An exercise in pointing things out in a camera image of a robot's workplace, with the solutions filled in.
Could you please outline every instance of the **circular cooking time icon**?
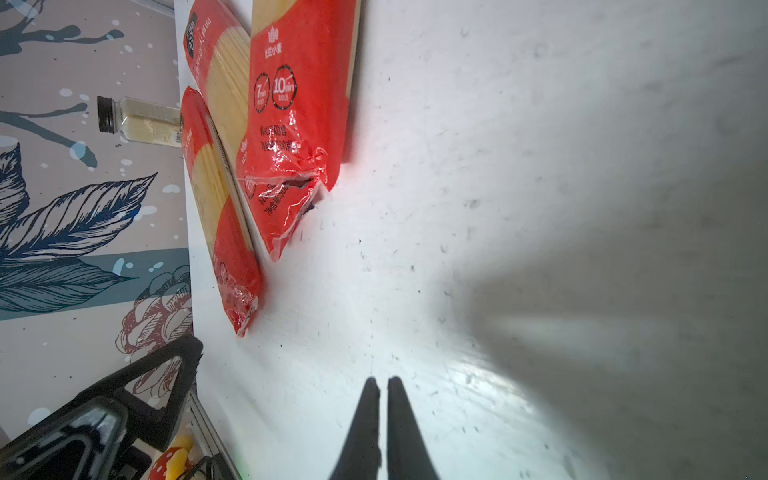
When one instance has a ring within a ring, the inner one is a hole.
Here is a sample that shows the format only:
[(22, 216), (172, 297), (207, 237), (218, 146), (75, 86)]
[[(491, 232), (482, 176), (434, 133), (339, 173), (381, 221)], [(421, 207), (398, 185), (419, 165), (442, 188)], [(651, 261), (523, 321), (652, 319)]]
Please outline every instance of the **circular cooking time icon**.
[(270, 78), (266, 73), (262, 73), (253, 84), (253, 108), (257, 113), (261, 113), (266, 108), (266, 103), (270, 100)]
[(296, 77), (288, 65), (277, 69), (272, 85), (272, 103), (280, 110), (286, 110), (293, 103), (298, 91)]

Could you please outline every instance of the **black bottle cap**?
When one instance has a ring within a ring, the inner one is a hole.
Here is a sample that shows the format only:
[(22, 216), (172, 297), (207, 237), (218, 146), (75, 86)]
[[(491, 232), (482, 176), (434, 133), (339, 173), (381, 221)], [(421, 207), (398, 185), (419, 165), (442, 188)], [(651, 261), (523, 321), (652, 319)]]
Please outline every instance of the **black bottle cap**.
[(96, 97), (98, 112), (98, 129), (109, 134), (114, 133), (114, 100), (107, 97)]

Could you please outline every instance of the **red flower drawing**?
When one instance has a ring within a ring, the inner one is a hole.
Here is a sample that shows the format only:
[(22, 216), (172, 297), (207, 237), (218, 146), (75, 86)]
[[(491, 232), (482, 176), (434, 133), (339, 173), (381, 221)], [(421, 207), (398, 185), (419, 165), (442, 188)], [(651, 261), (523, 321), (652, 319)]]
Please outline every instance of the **red flower drawing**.
[[(192, 292), (190, 268), (185, 265), (173, 274), (152, 279), (123, 318), (123, 329), (114, 344), (133, 362), (188, 333), (192, 333)], [(172, 359), (143, 374), (131, 391), (139, 395), (148, 390), (152, 398), (159, 399), (173, 386), (179, 365), (179, 359)]]

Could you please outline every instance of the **glass bottle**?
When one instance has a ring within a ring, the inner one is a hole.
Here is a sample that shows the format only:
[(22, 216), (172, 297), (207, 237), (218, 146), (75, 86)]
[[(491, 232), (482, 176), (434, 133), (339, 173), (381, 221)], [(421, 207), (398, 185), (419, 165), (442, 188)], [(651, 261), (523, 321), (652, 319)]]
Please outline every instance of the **glass bottle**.
[(98, 97), (98, 129), (129, 141), (181, 147), (181, 110), (125, 97)]

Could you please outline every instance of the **white table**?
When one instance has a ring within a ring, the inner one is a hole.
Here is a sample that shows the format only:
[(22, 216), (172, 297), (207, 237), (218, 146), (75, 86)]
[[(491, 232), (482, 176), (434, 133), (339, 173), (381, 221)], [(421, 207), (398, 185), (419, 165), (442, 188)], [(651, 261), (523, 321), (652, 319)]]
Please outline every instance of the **white table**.
[(365, 1), (349, 163), (244, 339), (187, 181), (200, 398), (243, 478), (326, 478), (367, 376), (386, 457), (393, 375), (445, 479), (765, 475), (765, 14)]

